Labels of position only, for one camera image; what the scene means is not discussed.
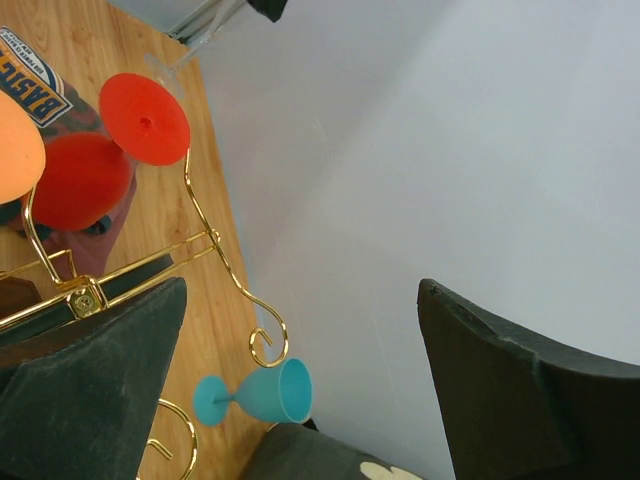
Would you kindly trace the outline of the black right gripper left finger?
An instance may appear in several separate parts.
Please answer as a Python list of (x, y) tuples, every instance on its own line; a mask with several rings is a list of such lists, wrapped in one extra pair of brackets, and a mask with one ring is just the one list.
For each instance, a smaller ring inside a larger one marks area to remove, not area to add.
[(57, 306), (2, 333), (2, 478), (135, 478), (186, 303), (173, 277), (87, 319)]

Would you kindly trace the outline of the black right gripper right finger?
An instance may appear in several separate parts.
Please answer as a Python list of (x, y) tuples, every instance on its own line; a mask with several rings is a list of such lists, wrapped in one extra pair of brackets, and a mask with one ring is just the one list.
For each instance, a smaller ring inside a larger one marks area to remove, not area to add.
[(417, 310), (457, 478), (638, 477), (636, 365), (552, 340), (431, 279)]

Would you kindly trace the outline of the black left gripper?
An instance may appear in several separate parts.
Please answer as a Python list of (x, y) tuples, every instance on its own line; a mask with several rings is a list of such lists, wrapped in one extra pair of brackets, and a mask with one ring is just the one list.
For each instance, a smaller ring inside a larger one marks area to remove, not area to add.
[(288, 0), (248, 0), (248, 4), (260, 15), (272, 23), (278, 22)]

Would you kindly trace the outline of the clear champagne flute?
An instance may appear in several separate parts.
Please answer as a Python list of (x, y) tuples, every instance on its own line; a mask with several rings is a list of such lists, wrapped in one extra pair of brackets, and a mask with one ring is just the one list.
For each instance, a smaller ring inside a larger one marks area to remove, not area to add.
[(173, 64), (165, 64), (153, 54), (146, 53), (144, 60), (152, 73), (153, 79), (166, 88), (176, 99), (181, 100), (184, 97), (184, 88), (178, 79), (178, 72), (212, 41), (214, 35), (243, 4), (244, 1), (215, 1), (212, 6), (213, 17), (211, 22), (189, 37), (188, 51)]

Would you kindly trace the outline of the blue wine glass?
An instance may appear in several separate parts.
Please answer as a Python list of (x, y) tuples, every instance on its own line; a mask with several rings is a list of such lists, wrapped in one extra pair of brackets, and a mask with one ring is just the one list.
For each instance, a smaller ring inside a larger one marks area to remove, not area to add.
[(198, 421), (206, 426), (220, 424), (233, 402), (263, 422), (302, 424), (311, 415), (313, 396), (307, 366), (288, 358), (273, 368), (257, 368), (234, 392), (221, 377), (204, 377), (195, 389), (193, 406)]

